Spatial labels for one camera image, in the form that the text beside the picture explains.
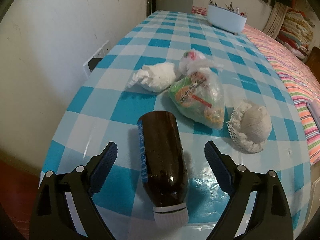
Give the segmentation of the beige lace cloth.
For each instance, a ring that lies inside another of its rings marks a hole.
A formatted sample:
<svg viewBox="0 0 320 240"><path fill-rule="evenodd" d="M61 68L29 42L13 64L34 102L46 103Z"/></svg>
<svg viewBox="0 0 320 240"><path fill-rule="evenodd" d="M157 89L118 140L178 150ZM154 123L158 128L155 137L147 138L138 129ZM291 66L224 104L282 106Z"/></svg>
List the beige lace cloth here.
<svg viewBox="0 0 320 240"><path fill-rule="evenodd" d="M227 128L238 148L246 153L258 153L264 149L272 131L271 116L265 106L244 99L233 109Z"/></svg>

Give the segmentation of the brown glass bottle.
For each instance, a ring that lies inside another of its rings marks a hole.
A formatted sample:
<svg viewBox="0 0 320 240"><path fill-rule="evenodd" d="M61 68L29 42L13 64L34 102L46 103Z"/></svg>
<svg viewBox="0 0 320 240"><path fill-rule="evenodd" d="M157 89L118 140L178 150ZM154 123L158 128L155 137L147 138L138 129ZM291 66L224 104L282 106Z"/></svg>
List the brown glass bottle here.
<svg viewBox="0 0 320 240"><path fill-rule="evenodd" d="M137 127L140 174L154 204L156 225L161 229L185 226L189 177L176 118L167 111L153 111L141 116Z"/></svg>

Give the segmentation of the green snack plastic bag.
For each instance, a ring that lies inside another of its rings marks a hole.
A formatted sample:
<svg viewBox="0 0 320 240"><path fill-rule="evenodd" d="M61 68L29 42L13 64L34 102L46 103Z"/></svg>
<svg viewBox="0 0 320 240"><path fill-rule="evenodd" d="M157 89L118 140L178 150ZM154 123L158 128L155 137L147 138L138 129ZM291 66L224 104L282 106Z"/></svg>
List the green snack plastic bag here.
<svg viewBox="0 0 320 240"><path fill-rule="evenodd" d="M169 96L180 113L209 128L220 130L225 120L224 92L218 75L204 68L169 87Z"/></svg>

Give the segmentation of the white tissue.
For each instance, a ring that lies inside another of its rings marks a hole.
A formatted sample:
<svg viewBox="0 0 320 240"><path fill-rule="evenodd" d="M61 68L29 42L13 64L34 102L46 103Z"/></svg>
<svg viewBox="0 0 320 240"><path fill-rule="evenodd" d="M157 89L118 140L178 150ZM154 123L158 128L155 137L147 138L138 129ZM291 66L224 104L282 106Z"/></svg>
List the white tissue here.
<svg viewBox="0 0 320 240"><path fill-rule="evenodd" d="M181 75L178 66L171 62L143 65L133 74L127 87L139 85L147 91L160 93L169 88Z"/></svg>

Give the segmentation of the small knotted plastic bag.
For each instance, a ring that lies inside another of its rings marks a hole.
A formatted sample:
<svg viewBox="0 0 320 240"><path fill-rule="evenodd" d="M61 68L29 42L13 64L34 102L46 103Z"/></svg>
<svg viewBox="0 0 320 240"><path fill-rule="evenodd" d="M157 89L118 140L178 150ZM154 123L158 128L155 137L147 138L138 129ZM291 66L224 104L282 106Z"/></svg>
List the small knotted plastic bag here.
<svg viewBox="0 0 320 240"><path fill-rule="evenodd" d="M215 68L221 71L223 67L223 64L207 59L202 52L191 49L183 54L179 62L178 70L183 75L189 75L204 68Z"/></svg>

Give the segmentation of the lavender pencil case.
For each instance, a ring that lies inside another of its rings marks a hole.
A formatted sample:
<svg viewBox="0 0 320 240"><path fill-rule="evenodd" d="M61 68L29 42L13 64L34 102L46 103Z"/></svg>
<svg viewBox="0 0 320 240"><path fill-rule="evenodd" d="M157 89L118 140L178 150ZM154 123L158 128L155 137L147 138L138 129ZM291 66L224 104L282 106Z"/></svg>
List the lavender pencil case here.
<svg viewBox="0 0 320 240"><path fill-rule="evenodd" d="M313 101L308 101L306 104L309 112L311 113L313 119L315 120L315 122L319 122L320 121L320 108L319 108L319 104L317 103L316 100Z"/></svg>

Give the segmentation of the blue checkered tablecloth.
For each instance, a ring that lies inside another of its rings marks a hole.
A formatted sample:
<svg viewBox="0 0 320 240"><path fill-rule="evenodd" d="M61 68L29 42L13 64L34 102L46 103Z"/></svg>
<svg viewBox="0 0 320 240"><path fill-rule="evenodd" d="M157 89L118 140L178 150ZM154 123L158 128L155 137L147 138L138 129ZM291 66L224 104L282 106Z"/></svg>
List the blue checkered tablecloth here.
<svg viewBox="0 0 320 240"><path fill-rule="evenodd" d="M139 119L151 111L175 116L188 170L189 222L172 231L156 225L143 187ZM93 201L116 239L205 239L229 200L204 156L210 140L252 172L276 171L298 236L310 160L283 82L245 35L214 28L203 16L158 11L124 36L78 90L42 172L71 172L115 142L118 156Z"/></svg>

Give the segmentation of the striped pink bed cover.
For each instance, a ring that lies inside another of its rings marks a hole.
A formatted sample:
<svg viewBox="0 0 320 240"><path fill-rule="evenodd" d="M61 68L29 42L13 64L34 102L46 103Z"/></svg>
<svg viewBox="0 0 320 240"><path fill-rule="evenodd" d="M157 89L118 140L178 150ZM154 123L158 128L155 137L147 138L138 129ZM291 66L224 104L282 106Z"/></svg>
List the striped pink bed cover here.
<svg viewBox="0 0 320 240"><path fill-rule="evenodd" d="M319 162L319 129L307 108L308 102L319 103L319 83L310 69L283 45L249 25L242 34L233 35L213 27L199 14L199 22L208 44L201 52L211 55L224 68L223 80L242 87L248 95L265 102L272 116L271 140L305 140L303 148L311 165Z"/></svg>

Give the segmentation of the black plug adapter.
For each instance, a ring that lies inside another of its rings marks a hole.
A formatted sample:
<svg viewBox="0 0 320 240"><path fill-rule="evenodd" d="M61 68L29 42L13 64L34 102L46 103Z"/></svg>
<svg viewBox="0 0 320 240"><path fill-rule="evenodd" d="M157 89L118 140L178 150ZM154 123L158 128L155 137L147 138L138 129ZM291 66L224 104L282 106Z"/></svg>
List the black plug adapter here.
<svg viewBox="0 0 320 240"><path fill-rule="evenodd" d="M102 60L101 57L93 57L89 60L88 62L88 68L90 70L90 72L92 72L95 67L98 65L98 63Z"/></svg>

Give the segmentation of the stack of folded quilts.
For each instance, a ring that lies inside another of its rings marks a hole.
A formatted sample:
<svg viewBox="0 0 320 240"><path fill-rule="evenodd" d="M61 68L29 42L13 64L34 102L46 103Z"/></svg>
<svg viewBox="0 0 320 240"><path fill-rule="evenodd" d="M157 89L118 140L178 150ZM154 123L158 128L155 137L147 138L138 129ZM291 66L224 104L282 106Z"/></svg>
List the stack of folded quilts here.
<svg viewBox="0 0 320 240"><path fill-rule="evenodd" d="M314 27L304 12L288 9L276 40L303 61L309 54Z"/></svg>

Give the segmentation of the white oval pen holder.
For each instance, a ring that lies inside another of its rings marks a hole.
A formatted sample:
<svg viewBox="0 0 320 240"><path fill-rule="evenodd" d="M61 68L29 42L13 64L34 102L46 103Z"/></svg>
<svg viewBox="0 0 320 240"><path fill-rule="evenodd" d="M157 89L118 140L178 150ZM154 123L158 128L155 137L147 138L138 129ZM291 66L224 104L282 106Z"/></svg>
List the white oval pen holder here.
<svg viewBox="0 0 320 240"><path fill-rule="evenodd" d="M215 27L230 33L239 34L243 31L247 18L228 9L209 4L207 20Z"/></svg>

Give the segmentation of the right beige curtain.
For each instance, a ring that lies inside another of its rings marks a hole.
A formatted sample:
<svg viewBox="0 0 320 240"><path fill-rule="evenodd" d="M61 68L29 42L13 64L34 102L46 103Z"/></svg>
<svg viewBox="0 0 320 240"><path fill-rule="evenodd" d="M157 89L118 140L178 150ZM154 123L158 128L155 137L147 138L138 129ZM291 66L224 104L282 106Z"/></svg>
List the right beige curtain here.
<svg viewBox="0 0 320 240"><path fill-rule="evenodd" d="M263 33L273 39L276 39L280 32L281 26L283 25L288 9L289 7L287 5L276 2L263 29Z"/></svg>

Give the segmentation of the wall power outlet strip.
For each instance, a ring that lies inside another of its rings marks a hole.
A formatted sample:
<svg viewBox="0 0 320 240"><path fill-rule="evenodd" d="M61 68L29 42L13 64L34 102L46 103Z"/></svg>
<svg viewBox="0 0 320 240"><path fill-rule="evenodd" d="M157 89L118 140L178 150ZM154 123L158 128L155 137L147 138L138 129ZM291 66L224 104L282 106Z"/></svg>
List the wall power outlet strip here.
<svg viewBox="0 0 320 240"><path fill-rule="evenodd" d="M83 69L86 76L86 79L89 78L91 72L88 68L88 62L93 57L101 57L102 59L108 54L108 52L111 50L111 42L107 40L84 64Z"/></svg>

